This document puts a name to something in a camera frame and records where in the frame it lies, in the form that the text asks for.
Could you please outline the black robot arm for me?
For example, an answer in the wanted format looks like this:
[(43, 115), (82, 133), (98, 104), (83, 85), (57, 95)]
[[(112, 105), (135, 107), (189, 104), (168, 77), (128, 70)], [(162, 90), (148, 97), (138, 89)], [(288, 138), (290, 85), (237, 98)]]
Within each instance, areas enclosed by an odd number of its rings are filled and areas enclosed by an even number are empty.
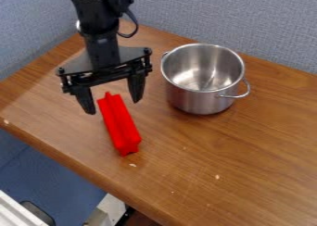
[(128, 9), (134, 0), (71, 0), (78, 21), (76, 30), (86, 48), (56, 69), (60, 88), (76, 98), (83, 110), (95, 113), (91, 88), (120, 79), (127, 80), (131, 99), (142, 100), (146, 76), (152, 71), (147, 47), (124, 47), (118, 43), (120, 37), (132, 33), (119, 32), (119, 18), (132, 17)]

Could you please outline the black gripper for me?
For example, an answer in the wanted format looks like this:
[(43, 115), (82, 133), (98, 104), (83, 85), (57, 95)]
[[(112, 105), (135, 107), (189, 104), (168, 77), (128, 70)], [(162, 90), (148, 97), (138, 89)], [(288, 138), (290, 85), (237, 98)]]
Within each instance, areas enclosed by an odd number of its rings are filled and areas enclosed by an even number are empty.
[(116, 33), (80, 33), (86, 48), (64, 67), (56, 69), (61, 91), (74, 94), (84, 112), (95, 114), (91, 88), (127, 79), (131, 99), (142, 100), (146, 76), (152, 71), (148, 47), (119, 46)]

